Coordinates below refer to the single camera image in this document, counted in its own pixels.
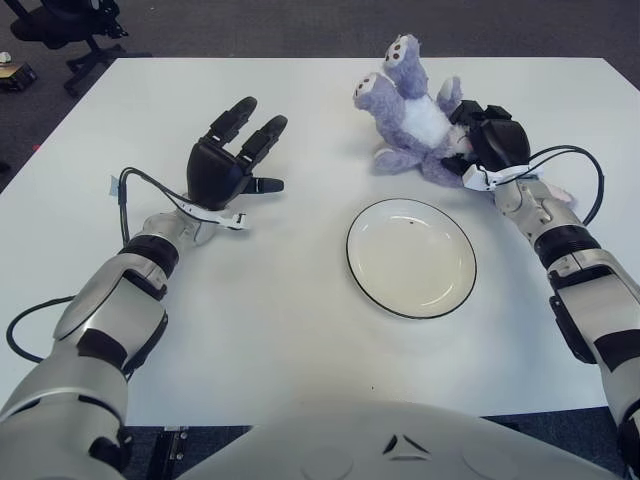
office chair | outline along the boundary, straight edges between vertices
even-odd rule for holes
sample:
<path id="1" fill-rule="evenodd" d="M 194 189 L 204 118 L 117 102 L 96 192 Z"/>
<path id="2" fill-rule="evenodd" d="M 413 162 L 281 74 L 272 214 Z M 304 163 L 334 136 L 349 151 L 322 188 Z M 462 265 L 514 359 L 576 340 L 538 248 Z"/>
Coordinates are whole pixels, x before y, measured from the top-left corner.
<path id="1" fill-rule="evenodd" d="M 57 50 L 72 42 L 87 42 L 91 51 L 67 66 L 73 76 L 64 84 L 72 97 L 78 96 L 75 86 L 99 63 L 108 67 L 116 58 L 150 57 L 150 53 L 127 53 L 120 45 L 100 48 L 94 35 L 110 38 L 129 34 L 116 21 L 120 8 L 114 0 L 42 0 L 42 6 L 30 12 L 19 0 L 5 0 L 18 16 L 11 24 L 11 31 L 18 40 L 41 42 Z"/>

chair leg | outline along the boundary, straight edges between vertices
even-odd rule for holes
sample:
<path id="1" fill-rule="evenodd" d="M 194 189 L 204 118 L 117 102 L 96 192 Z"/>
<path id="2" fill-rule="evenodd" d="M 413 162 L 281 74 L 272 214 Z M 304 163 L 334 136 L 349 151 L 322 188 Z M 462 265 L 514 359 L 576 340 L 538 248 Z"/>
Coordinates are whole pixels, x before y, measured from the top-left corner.
<path id="1" fill-rule="evenodd" d="M 64 84 L 64 88 L 73 98 L 78 97 L 78 91 L 75 88 L 76 84 L 85 78 L 99 63 L 104 65 L 105 68 L 109 68 L 113 60 L 117 58 L 145 58 L 153 56 L 150 53 L 127 53 L 127 51 L 118 44 L 109 48 L 100 48 L 94 38 L 89 38 L 87 43 L 91 47 L 91 52 L 80 58 L 67 61 L 67 66 L 74 75 Z"/>
<path id="2" fill-rule="evenodd" d="M 87 60 L 87 62 L 80 67 L 80 69 L 75 73 L 73 77 L 67 80 L 64 83 L 64 88 L 73 98 L 78 96 L 78 91 L 75 89 L 75 85 L 79 83 L 83 78 L 85 78 L 91 70 L 98 64 L 99 59 L 97 56 L 93 56 L 93 58 Z"/>
<path id="3" fill-rule="evenodd" d="M 78 70 L 80 70 L 80 67 L 82 67 L 82 65 L 86 63 L 94 55 L 96 55 L 96 52 L 89 52 L 86 55 L 83 55 L 82 57 L 68 60 L 67 66 L 69 67 L 69 70 L 71 70 L 73 73 L 76 73 Z"/>

chair wheel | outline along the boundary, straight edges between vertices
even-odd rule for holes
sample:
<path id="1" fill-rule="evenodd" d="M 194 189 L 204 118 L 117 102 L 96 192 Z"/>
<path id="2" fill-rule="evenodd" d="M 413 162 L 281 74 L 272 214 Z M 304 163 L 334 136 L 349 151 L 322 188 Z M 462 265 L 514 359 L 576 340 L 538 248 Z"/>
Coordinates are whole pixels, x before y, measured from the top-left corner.
<path id="1" fill-rule="evenodd" d="M 71 98 L 78 98 L 78 91 L 73 87 L 64 87 Z"/>
<path id="2" fill-rule="evenodd" d="M 80 67 L 76 63 L 73 63 L 71 61 L 67 62 L 67 67 L 69 67 L 69 70 L 71 70 L 72 73 L 76 73 L 78 70 L 80 70 Z"/>

white plush belly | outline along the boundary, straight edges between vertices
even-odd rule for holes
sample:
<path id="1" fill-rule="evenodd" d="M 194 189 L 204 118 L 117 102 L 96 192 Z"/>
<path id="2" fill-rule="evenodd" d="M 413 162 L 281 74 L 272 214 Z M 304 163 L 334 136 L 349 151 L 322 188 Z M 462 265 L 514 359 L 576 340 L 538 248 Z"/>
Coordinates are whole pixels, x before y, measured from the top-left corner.
<path id="1" fill-rule="evenodd" d="M 425 145 L 435 148 L 451 128 L 449 119 L 429 97 L 405 100 L 405 116 L 400 128 Z"/>

robot forearm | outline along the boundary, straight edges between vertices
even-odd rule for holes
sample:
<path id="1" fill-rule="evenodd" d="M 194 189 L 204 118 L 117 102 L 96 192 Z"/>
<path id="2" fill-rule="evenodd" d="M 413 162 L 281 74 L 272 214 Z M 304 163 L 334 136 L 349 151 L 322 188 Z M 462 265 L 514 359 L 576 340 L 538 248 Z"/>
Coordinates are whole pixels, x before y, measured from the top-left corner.
<path id="1" fill-rule="evenodd" d="M 640 473 L 640 287 L 537 179 L 495 190 L 554 289 L 551 307 L 574 355 L 598 364 L 623 457 Z"/>
<path id="2" fill-rule="evenodd" d="M 131 441 L 123 428 L 125 376 L 166 327 L 159 300 L 180 253 L 213 228 L 179 211 L 151 217 L 89 280 L 56 326 L 49 357 L 0 412 L 3 475 L 122 478 Z"/>

